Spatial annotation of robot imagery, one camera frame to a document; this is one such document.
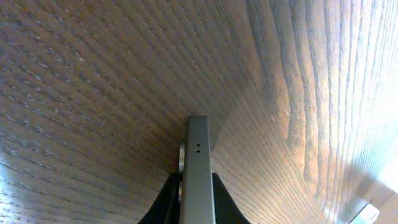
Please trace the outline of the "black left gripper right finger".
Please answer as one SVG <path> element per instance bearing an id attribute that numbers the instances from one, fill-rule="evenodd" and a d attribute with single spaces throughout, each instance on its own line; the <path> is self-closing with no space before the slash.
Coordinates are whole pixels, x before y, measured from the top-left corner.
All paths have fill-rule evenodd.
<path id="1" fill-rule="evenodd" d="M 249 224 L 217 173 L 212 173 L 216 224 Z"/>

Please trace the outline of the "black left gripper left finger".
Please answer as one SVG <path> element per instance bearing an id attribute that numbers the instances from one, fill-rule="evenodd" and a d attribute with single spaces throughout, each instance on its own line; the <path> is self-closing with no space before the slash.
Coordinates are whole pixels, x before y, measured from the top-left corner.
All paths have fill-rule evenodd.
<path id="1" fill-rule="evenodd" d="M 181 180 L 182 175 L 178 172 L 169 175 L 149 211 L 138 224 L 179 224 Z"/>

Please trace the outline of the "Galaxy S25 Ultra smartphone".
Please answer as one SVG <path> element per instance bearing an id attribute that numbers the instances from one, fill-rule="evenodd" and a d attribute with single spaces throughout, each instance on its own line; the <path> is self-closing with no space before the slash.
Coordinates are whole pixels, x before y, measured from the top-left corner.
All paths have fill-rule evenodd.
<path id="1" fill-rule="evenodd" d="M 215 224 L 207 116 L 191 116 L 185 141 L 180 224 Z"/>

